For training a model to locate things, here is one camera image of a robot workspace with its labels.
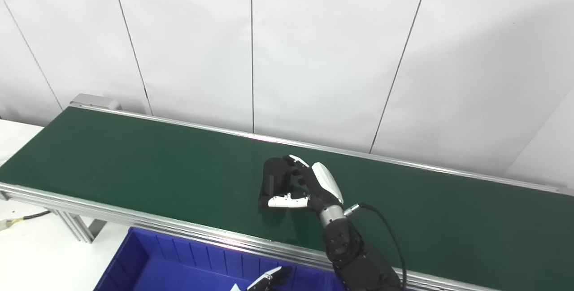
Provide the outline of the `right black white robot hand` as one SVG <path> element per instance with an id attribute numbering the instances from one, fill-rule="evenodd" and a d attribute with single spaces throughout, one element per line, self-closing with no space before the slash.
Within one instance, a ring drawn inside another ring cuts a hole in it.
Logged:
<path id="1" fill-rule="evenodd" d="M 287 155 L 265 161 L 259 203 L 262 208 L 308 208 L 320 215 L 332 206 L 342 208 L 343 197 L 322 163 L 309 165 Z"/>

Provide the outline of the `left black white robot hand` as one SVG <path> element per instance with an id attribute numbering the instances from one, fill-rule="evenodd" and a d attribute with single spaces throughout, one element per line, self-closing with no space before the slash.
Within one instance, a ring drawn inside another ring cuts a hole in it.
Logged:
<path id="1" fill-rule="evenodd" d="M 276 291 L 278 286 L 285 285 L 293 271 L 292 266 L 278 266 L 264 272 L 254 282 L 250 283 L 246 291 Z"/>

